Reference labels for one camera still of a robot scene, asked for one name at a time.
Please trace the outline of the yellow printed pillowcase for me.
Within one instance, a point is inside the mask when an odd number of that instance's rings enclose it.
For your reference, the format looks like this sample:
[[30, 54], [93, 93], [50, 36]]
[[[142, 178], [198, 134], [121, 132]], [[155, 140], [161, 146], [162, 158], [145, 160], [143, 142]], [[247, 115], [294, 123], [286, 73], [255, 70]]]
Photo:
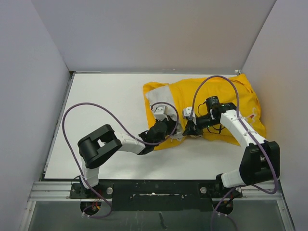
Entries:
[[244, 74], [172, 84], [150, 82], [143, 86], [143, 94], [150, 129], [141, 137], [159, 143], [156, 150], [178, 146], [189, 136], [239, 145], [231, 129], [240, 139], [253, 134], [261, 144], [265, 142], [260, 104]]

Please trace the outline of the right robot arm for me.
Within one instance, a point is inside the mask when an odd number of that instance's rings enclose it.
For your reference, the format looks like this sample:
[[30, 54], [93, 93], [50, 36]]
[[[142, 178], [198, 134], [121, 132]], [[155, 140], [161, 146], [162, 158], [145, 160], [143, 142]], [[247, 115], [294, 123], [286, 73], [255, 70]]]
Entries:
[[220, 175], [214, 185], [215, 193], [224, 197], [232, 187], [255, 185], [280, 176], [280, 147], [259, 135], [237, 111], [233, 103], [220, 103], [218, 97], [206, 99], [207, 114], [196, 116], [191, 107], [183, 109], [187, 120], [184, 136], [201, 136], [203, 130], [222, 125], [237, 140], [244, 154], [239, 168]]

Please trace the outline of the white pillow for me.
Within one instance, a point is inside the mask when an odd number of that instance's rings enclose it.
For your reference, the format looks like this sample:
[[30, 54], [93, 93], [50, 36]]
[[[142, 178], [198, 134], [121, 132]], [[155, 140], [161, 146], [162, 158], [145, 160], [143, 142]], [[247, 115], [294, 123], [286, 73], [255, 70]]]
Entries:
[[171, 135], [171, 141], [183, 141], [183, 128], [180, 122], [180, 115], [178, 109], [176, 108], [169, 85], [150, 90], [145, 94], [145, 97], [152, 107], [153, 115], [155, 118], [156, 109], [159, 107], [164, 107], [165, 117], [168, 117], [168, 119], [173, 122], [177, 122], [176, 130]]

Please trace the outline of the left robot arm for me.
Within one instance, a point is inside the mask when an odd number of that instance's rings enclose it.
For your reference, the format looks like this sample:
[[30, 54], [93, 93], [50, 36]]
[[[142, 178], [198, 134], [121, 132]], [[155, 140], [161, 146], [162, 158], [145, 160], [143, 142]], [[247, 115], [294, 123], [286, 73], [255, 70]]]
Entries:
[[115, 132], [109, 124], [103, 125], [77, 143], [82, 157], [81, 192], [88, 198], [98, 192], [99, 167], [117, 151], [145, 155], [152, 152], [168, 135], [172, 135], [178, 123], [167, 116], [137, 138]]

